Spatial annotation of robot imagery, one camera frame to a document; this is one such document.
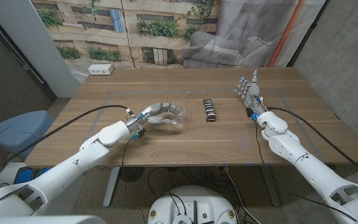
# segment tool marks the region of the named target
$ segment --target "blue seat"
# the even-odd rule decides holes
[[[17,152],[40,139],[52,125],[53,118],[47,111],[33,111],[0,123],[0,146],[9,152]],[[19,154],[26,159],[34,147]]]

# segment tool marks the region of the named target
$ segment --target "robotic arm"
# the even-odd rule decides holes
[[[0,188],[0,217],[26,217],[42,215],[48,204],[68,187],[78,176],[88,169],[100,164],[108,155],[108,147],[119,141],[128,141],[142,137],[146,122],[172,123],[174,121],[156,115],[167,110],[181,113],[171,103],[155,103],[143,110],[138,116],[127,109],[131,117],[118,121],[100,130],[80,147],[80,151],[38,178],[22,184]]]
[[[300,144],[299,138],[288,130],[287,123],[268,111],[259,93],[257,71],[254,72],[251,83],[244,78],[240,79],[240,83],[235,92],[244,100],[247,112],[252,110],[251,118],[264,128],[262,136],[268,141],[270,149],[294,165],[327,205],[358,221],[358,184],[343,179],[310,154]],[[339,223],[355,223],[341,212],[332,209],[331,212]]]

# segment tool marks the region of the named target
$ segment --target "green plant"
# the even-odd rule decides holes
[[[86,12],[89,10],[89,8],[87,6],[91,7],[91,15],[93,16],[93,22],[91,27],[93,27],[93,25],[95,25],[95,22],[97,21],[96,19],[96,15],[98,15],[98,11],[99,11],[99,7],[97,5],[95,5],[96,2],[100,2],[100,0],[91,0],[88,3],[82,2],[82,4],[80,4],[80,6],[82,7],[82,9],[80,9],[78,11],[78,13],[80,14],[77,18],[79,18],[79,20],[81,22],[85,21],[85,17],[88,17],[86,15]]]
[[[194,34],[194,32],[196,32],[196,31],[200,31],[200,25],[198,25],[198,26],[189,25],[188,27],[186,27],[186,29],[183,33],[183,38],[184,38],[186,44],[188,42],[190,42],[191,35]]]
[[[169,38],[178,38],[179,37],[179,28],[177,20],[172,18],[168,21],[164,21],[162,16],[158,17],[154,21],[145,21],[140,20],[136,27],[139,31],[139,34],[142,36],[151,36],[151,37],[169,37]]]
[[[100,47],[88,47],[89,56],[95,60],[108,60],[112,62],[120,62],[121,55],[117,50],[103,50]]]
[[[167,54],[168,54],[167,62],[169,65],[178,62],[178,57],[173,52],[169,51]]]
[[[63,25],[63,21],[59,16],[59,12],[56,9],[47,9],[41,7],[37,8],[37,12],[46,28],[58,27]]]
[[[153,51],[152,50],[143,50],[143,61],[147,63],[154,63]]]
[[[200,18],[199,25],[203,25],[205,19],[212,13],[212,9],[215,7],[215,0],[197,0],[194,2],[195,7],[191,7],[191,11],[187,12],[187,15],[195,15]]]
[[[64,59],[77,59],[81,57],[81,54],[75,47],[56,47],[60,55]]]

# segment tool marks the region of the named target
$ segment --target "table top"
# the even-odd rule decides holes
[[[127,147],[125,166],[243,166],[261,165],[255,123],[246,116],[244,102],[233,91],[241,77],[252,78],[254,68],[115,70],[90,75],[66,105],[49,131],[75,116],[102,105],[123,105],[135,114],[152,103],[182,104],[184,127],[144,124],[145,136]],[[309,121],[348,156],[358,162],[358,139],[293,68],[258,68],[258,84],[266,106],[292,110]],[[206,122],[203,99],[212,99],[215,122]],[[288,123],[301,144],[327,164],[349,162],[305,123],[274,111]],[[82,142],[103,127],[125,120],[121,108],[91,113],[40,142],[25,163],[54,166],[74,155]],[[289,165],[257,135],[266,164]],[[126,142],[111,148],[103,167],[121,165]]]

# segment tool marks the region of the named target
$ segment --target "clear plastic cup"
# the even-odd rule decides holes
[[[183,123],[185,121],[185,111],[185,107],[180,103],[172,103],[171,106],[168,107],[168,119],[172,121],[172,126],[174,128],[183,127]]]

